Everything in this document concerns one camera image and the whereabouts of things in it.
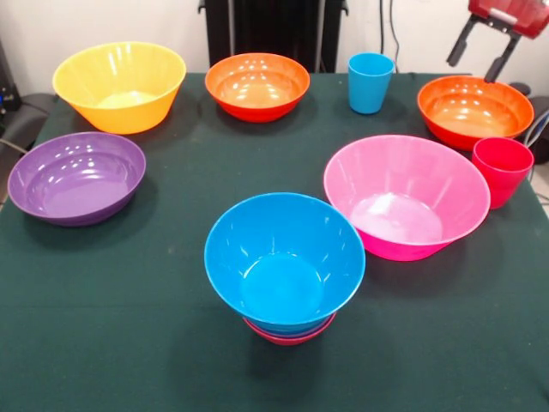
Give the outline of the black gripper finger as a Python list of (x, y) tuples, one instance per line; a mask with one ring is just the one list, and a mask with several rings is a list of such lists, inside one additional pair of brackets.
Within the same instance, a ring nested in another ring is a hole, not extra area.
[(510, 56), (515, 50), (520, 38), (521, 38), (520, 34), (516, 34), (516, 33), (510, 34), (510, 41), (506, 46), (503, 54), (497, 57), (492, 62), (492, 65), (490, 66), (489, 70), (486, 72), (486, 75), (484, 77), (485, 82), (495, 82), (498, 79), (504, 66), (507, 64), (508, 60), (510, 59)]
[(472, 32), (477, 19), (475, 15), (470, 15), (466, 24), (464, 25), (461, 33), (459, 34), (446, 62), (450, 67), (456, 67), (462, 57), (463, 52), (466, 50), (468, 43), (468, 36)]

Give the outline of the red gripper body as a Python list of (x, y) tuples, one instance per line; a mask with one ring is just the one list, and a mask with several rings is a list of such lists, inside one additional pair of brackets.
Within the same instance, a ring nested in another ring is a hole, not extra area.
[(548, 25), (548, 2), (541, 0), (470, 0), (469, 11), (477, 16), (502, 21), (515, 33), (530, 39)]

